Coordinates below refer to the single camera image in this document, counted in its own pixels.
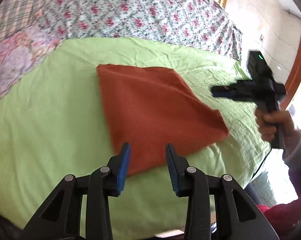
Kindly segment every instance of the green bedsheet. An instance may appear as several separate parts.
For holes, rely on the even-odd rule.
[[[255,105],[209,92],[211,85],[245,78],[238,62],[137,38],[67,40],[0,101],[0,214],[17,226],[26,225],[66,174],[90,174],[114,154],[95,70],[108,63],[172,68],[201,101],[220,110],[230,135],[190,155],[190,165],[209,175],[229,173],[245,186],[265,157],[269,145],[257,132]],[[130,177],[122,195],[110,198],[114,239],[181,228],[186,209],[166,166]]]

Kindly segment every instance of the pink floral pillow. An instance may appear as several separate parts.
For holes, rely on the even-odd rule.
[[[60,44],[60,39],[36,25],[0,41],[0,99]]]

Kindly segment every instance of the person's arm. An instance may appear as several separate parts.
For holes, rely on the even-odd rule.
[[[275,137],[276,127],[270,124],[282,124],[285,136],[285,151],[283,160],[289,167],[289,178],[296,190],[297,195],[301,196],[301,130],[294,124],[288,111],[272,112],[263,114],[256,109],[256,123],[264,141],[272,141]]]

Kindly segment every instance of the orange towel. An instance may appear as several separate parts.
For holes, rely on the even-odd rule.
[[[186,156],[228,136],[219,111],[172,69],[99,65],[97,74],[114,150],[131,145],[129,176],[166,164],[167,143]]]

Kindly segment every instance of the white wall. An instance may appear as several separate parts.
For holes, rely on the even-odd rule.
[[[275,79],[287,80],[297,55],[301,35],[301,19],[284,11],[276,49],[269,66]]]
[[[279,0],[227,0],[225,10],[243,32],[242,65],[248,50],[258,49],[276,81],[285,83],[297,54],[301,20],[289,15]]]

